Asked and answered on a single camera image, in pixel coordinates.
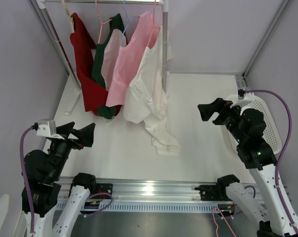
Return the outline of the red t shirt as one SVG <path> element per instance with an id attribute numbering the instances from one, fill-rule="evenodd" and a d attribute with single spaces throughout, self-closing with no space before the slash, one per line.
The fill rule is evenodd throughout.
<path id="1" fill-rule="evenodd" d="M 74 32 L 70 35 L 74 47 L 76 73 L 81 83 L 86 112 L 106 119 L 117 116 L 120 106 L 106 106 L 108 91 L 101 69 L 104 62 L 105 48 L 110 42 L 114 30 L 123 31 L 121 15 L 110 18 L 110 31 L 103 43 L 96 44 L 77 13 L 71 15 Z"/>

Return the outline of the beige wooden hanger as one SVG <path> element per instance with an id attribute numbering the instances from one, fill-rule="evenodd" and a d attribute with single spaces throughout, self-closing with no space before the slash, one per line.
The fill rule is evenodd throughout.
<path id="1" fill-rule="evenodd" d="M 70 14 L 67 6 L 66 6 L 66 2 L 65 0 L 62 0 L 62 4 L 63 4 L 63 7 L 64 7 L 64 10 L 69 18 L 69 21 L 70 21 L 70 25 L 71 25 L 71 32 L 74 33 L 75 32 L 75 26 L 74 26 L 74 19 L 72 18 L 72 15 Z"/>

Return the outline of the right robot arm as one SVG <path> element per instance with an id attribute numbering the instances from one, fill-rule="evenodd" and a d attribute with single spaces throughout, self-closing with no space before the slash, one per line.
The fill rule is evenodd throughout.
<path id="1" fill-rule="evenodd" d="M 298 217 L 276 173 L 274 152 L 262 137 L 266 128 L 263 113 L 253 108 L 243 110 L 222 98 L 197 107 L 203 121 L 218 113 L 213 124 L 224 126 L 237 141 L 237 154 L 255 180 L 264 205 L 247 193 L 235 175 L 217 180 L 217 197 L 237 204 L 258 228 L 259 237 L 298 237 Z"/>

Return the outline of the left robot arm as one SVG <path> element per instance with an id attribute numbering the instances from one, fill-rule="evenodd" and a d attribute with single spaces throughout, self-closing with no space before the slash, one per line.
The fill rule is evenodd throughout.
<path id="1" fill-rule="evenodd" d="M 21 136 L 20 162 L 24 179 L 22 211 L 30 237 L 69 237 L 87 198 L 97 193 L 94 175 L 76 175 L 71 183 L 67 204 L 58 221 L 53 223 L 61 190 L 58 181 L 70 152 L 90 148 L 94 142 L 95 123 L 82 129 L 75 129 L 74 126 L 74 122 L 56 126 L 54 120 L 44 120 L 29 127 Z M 33 150 L 24 154 L 24 139 L 32 130 L 51 141 L 47 153 Z"/>

